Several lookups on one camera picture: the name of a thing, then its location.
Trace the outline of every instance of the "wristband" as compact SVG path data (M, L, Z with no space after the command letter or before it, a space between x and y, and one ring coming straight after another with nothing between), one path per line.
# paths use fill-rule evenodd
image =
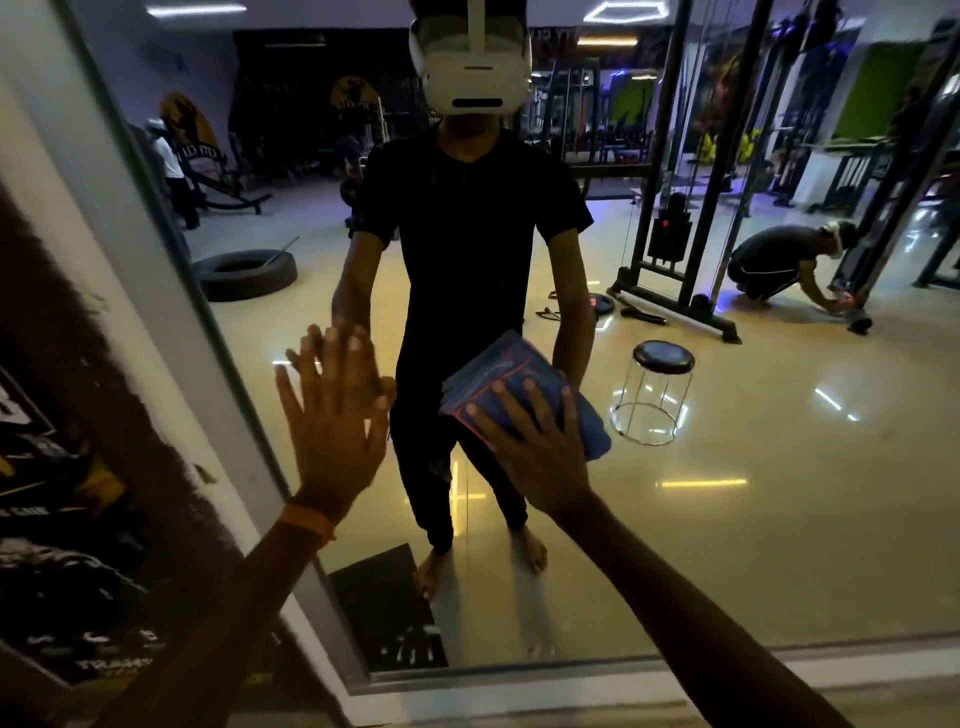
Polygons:
M283 506L283 512L280 513L278 522L313 531L321 538L320 548L331 541L336 541L337 538L333 535L333 523L323 513L302 505L287 503Z

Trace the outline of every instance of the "white vr headset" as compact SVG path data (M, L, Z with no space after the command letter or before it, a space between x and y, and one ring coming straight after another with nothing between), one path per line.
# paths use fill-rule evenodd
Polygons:
M526 25L506 15L487 17L485 0L467 0L467 16L414 21L410 56L427 103L441 115L506 116L530 94L531 47Z

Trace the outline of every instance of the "white shirt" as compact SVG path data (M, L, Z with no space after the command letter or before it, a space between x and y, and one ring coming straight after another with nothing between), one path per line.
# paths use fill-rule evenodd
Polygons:
M183 170L180 169L180 162L177 161L177 155L170 148L167 140L162 136L154 139L154 149L156 153L163 158L163 176L171 177L175 180L183 179Z

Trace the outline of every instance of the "stool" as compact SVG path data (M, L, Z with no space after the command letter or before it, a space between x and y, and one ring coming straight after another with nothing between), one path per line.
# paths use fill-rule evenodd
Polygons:
M640 382L633 398L626 400L634 363L639 364ZM673 442L684 413L684 400L693 379L694 364L696 359L692 353L668 341L644 341L637 345L620 390L620 402L610 413L617 433L639 445ZM630 415L623 426L621 422L626 410Z

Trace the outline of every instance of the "black pants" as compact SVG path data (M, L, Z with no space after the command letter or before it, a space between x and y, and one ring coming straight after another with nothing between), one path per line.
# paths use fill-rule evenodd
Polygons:
M796 283L800 279L800 268L784 271L745 271L735 260L731 260L727 275L737 284L738 290L747 294L747 298L766 301Z
M403 488L417 525L426 531L427 540L438 554L447 553L453 546L450 453L457 443L493 488L507 527L519 531L527 523L527 502L490 448L452 417L443 417L435 408L400 398L390 413L390 431Z
M188 230L193 230L200 226L200 215L197 214L197 208L193 204L193 192L185 178L168 177L167 187L170 189L170 204L174 212L183 218Z

